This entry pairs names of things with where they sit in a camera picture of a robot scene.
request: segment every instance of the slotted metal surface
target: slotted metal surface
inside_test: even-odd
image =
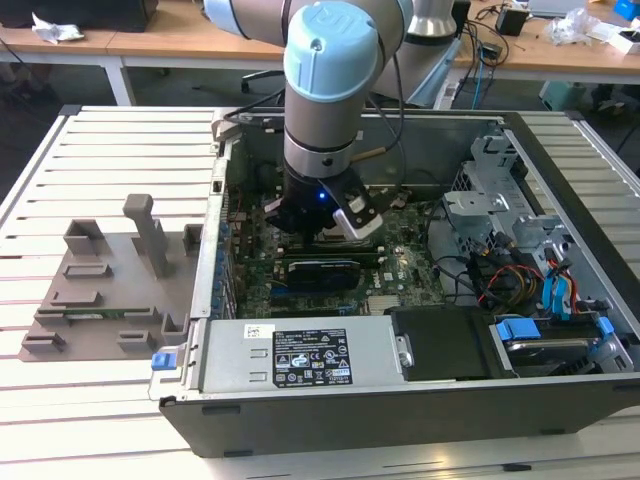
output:
[[[201,135],[209,131],[211,115],[211,109],[85,108],[58,121],[27,168],[24,186],[0,208],[1,479],[503,479],[514,474],[503,473],[501,465],[514,462],[533,467],[515,474],[528,480],[637,475],[640,409],[578,435],[203,460],[148,400],[148,361],[18,361],[15,353],[64,252],[61,236],[72,216],[97,212],[105,232],[133,231],[118,205],[128,193],[140,192],[155,197],[155,214],[166,231],[203,219],[212,156],[208,137]],[[539,126],[574,128],[550,118]],[[193,143],[180,143],[184,135],[193,135]],[[541,135],[554,136],[553,128]],[[625,187],[574,185],[586,186],[584,192]],[[619,190],[609,188],[616,185]],[[633,232],[617,235],[634,238]]]
[[[640,277],[640,184],[635,175],[586,122],[552,112],[525,113],[523,119]],[[527,181],[542,208],[554,213],[531,174]]]

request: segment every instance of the white paper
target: white paper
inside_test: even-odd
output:
[[[601,42],[608,42],[611,37],[617,35],[624,30],[624,27],[613,25],[611,23],[600,22],[589,33],[588,36],[600,40]]]
[[[247,324],[244,326],[244,338],[247,340],[272,338],[273,332],[275,332],[275,330],[276,326],[273,324]]]
[[[31,15],[33,17],[31,30],[47,42],[57,45],[59,42],[84,38],[84,35],[76,25],[56,25],[39,19],[35,13]]]

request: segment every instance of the power supply label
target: power supply label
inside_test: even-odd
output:
[[[278,388],[351,385],[347,332],[273,332],[273,383]]]

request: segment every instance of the circuit board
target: circuit board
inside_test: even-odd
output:
[[[421,242],[423,205],[407,204],[387,212],[384,226],[363,244],[356,244],[357,251],[370,252],[362,254],[366,262],[361,263],[358,286],[329,293],[281,292],[286,286],[282,273],[294,261],[287,258],[287,252],[304,253],[304,248],[295,237],[268,225],[262,212],[262,208],[253,208],[235,217],[231,214],[238,318],[381,315],[393,306],[444,303],[442,286],[433,277],[433,265]],[[320,247],[354,245],[344,239],[340,243],[330,233],[319,242]],[[304,259],[314,260],[314,256],[306,254]]]

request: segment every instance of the red wire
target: red wire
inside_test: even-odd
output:
[[[491,277],[491,280],[489,280],[489,284],[487,285],[487,290],[491,288],[491,286],[498,279],[498,277],[500,276],[500,274],[502,272],[504,272],[505,270],[516,270],[517,268],[521,268],[521,269],[526,270],[528,272],[533,272],[536,277],[538,277],[540,280],[544,281],[544,279],[542,278],[542,275],[540,275],[540,273],[534,268],[527,267],[526,265],[505,265],[504,267],[499,268],[498,271],[493,275],[493,277]],[[484,299],[486,299],[486,298],[487,298],[487,296],[483,293],[480,296],[480,298],[478,298],[478,303],[482,303],[482,301]]]
[[[558,262],[556,262],[555,260],[549,260],[549,265],[551,265],[553,268],[558,268]],[[578,306],[576,304],[576,301],[578,297],[578,284],[571,275],[567,273],[566,276],[569,282],[571,282],[571,297],[569,300],[571,304],[571,313],[577,313]]]

